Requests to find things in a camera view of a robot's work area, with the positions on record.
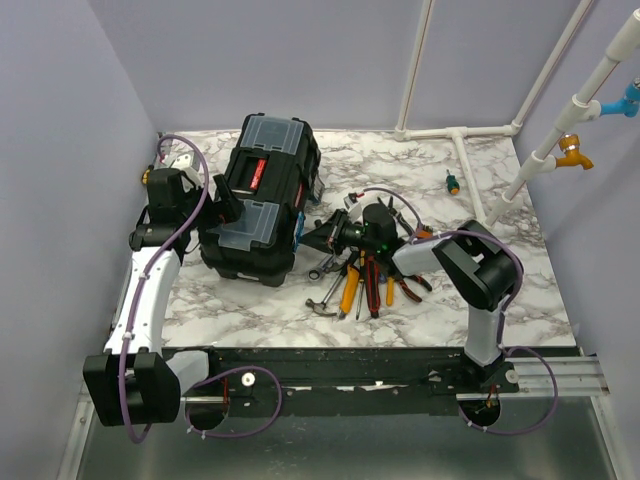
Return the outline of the black plastic toolbox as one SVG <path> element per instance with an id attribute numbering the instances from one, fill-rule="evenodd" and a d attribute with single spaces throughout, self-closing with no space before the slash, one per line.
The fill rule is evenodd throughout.
<path id="1" fill-rule="evenodd" d="M 244 211 L 237 221 L 199 234 L 204 263 L 222 278 L 282 285 L 294 266 L 306 203 L 323 194 L 320 161 L 306 121 L 247 116 L 225 171 Z"/>

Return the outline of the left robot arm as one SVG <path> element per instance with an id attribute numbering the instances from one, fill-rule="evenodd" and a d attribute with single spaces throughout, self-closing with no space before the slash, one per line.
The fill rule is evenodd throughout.
<path id="1" fill-rule="evenodd" d="M 104 350 L 86 358 L 83 377 L 105 426 L 170 423 L 191 388 L 214 393 L 220 368 L 200 351 L 162 354 L 169 294 L 183 264 L 191 232 L 239 220 L 243 207 L 223 175 L 216 194 L 185 171 L 149 172 L 148 204 L 129 236 L 131 270 L 119 316 Z"/>

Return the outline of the red black utility knife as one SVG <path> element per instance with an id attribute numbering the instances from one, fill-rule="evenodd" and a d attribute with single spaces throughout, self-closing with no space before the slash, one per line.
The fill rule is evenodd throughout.
<path id="1" fill-rule="evenodd" d="M 368 309 L 372 318 L 378 318 L 381 304 L 379 294 L 379 269 L 373 255 L 365 257 L 364 270 Z"/>

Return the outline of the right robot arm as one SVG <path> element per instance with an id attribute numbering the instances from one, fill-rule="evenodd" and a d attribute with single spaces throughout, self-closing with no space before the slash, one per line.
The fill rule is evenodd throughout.
<path id="1" fill-rule="evenodd" d="M 335 211 L 301 243 L 327 254 L 355 251 L 373 318 L 381 306 L 380 276 L 402 286 L 408 279 L 421 282 L 423 273 L 444 271 L 468 306 L 464 354 L 470 361 L 460 367 L 461 382 L 474 392 L 494 383 L 493 363 L 503 355 L 505 310 L 521 288 L 523 265 L 482 224 L 469 220 L 450 232 L 405 240 L 390 209 L 377 203 L 364 208 L 361 222 L 350 220 L 344 209 Z"/>

